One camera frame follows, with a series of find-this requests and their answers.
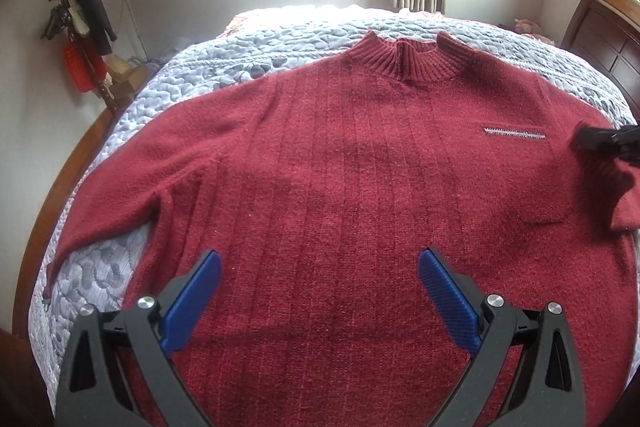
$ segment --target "knit fabric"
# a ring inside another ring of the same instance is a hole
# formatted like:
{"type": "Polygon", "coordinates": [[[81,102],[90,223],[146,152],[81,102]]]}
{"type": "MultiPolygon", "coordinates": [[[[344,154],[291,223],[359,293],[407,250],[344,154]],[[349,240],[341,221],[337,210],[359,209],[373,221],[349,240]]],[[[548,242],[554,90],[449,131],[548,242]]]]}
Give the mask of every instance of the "knit fabric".
{"type": "Polygon", "coordinates": [[[223,259],[174,358],[217,425],[421,426],[468,362],[418,279],[436,245],[514,305],[562,303],[595,426],[632,357],[640,198],[634,169],[572,147],[580,122],[609,126],[446,34],[370,33],[149,123],[81,185],[49,287],[69,252],[153,219],[124,307],[205,249],[223,259]]]}

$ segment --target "collar zipper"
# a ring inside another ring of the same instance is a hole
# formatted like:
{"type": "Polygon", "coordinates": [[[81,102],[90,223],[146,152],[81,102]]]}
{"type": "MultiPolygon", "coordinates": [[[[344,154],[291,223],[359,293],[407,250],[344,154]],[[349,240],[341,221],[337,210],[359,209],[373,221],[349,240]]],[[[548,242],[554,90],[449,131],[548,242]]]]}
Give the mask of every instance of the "collar zipper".
{"type": "Polygon", "coordinates": [[[537,134],[534,132],[525,132],[525,131],[514,131],[511,129],[498,129],[495,127],[485,127],[484,132],[487,134],[497,134],[499,136],[513,136],[516,138],[530,138],[533,140],[546,139],[545,134],[537,134]]]}

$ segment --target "mattress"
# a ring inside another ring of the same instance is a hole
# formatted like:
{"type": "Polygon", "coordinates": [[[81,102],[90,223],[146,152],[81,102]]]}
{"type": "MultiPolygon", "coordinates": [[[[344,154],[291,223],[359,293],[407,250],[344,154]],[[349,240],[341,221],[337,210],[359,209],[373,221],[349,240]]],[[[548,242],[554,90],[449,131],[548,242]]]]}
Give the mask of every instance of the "mattress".
{"type": "MultiPolygon", "coordinates": [[[[369,30],[385,39],[408,37],[423,41],[433,40],[438,32],[447,31],[475,49],[540,74],[551,84],[596,107],[613,126],[635,124],[620,90],[587,62],[564,50],[495,26],[433,14],[393,14],[359,7],[263,10],[254,16],[240,17],[236,22],[220,38],[189,47],[159,71],[120,118],[82,180],[149,121],[175,103],[338,54],[353,46],[369,30]],[[256,16],[260,16],[260,21],[256,22],[256,16]]],[[[95,304],[100,311],[120,309],[152,227],[147,223],[71,254],[52,286],[51,302],[46,305],[42,301],[45,268],[58,245],[76,190],[66,203],[50,239],[29,312],[31,346],[52,407],[55,406],[62,357],[78,310],[87,302],[95,304]]],[[[631,370],[635,371],[639,363],[637,343],[631,370]]]]}

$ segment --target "metal screw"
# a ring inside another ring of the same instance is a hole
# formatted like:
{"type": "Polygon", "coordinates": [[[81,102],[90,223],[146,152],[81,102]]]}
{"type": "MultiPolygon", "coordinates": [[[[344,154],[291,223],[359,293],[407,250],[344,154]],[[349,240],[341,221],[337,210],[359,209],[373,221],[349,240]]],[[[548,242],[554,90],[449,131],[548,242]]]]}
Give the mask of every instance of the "metal screw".
{"type": "Polygon", "coordinates": [[[504,299],[495,293],[489,295],[486,301],[489,303],[489,306],[493,306],[494,308],[500,308],[504,305],[504,299]]]}
{"type": "Polygon", "coordinates": [[[546,309],[552,312],[554,315],[559,315],[562,313],[562,306],[557,302],[549,302],[549,304],[546,305],[546,309]]]}
{"type": "Polygon", "coordinates": [[[93,304],[85,304],[84,306],[82,306],[82,308],[80,308],[80,314],[82,315],[82,317],[88,317],[89,315],[93,314],[95,311],[95,306],[93,304]]]}
{"type": "Polygon", "coordinates": [[[138,308],[142,308],[143,310],[152,308],[154,304],[156,304],[156,300],[151,295],[146,295],[138,299],[138,308]]]}

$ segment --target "ribbed collar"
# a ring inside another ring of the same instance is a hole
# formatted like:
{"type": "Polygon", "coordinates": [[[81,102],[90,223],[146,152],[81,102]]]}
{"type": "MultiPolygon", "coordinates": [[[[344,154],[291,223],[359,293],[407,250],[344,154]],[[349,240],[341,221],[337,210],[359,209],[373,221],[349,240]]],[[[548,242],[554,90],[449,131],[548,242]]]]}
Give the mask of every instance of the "ribbed collar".
{"type": "Polygon", "coordinates": [[[347,54],[366,63],[369,70],[417,84],[457,76],[478,56],[446,32],[438,33],[435,42],[421,42],[405,38],[386,41],[370,31],[347,54]]]}

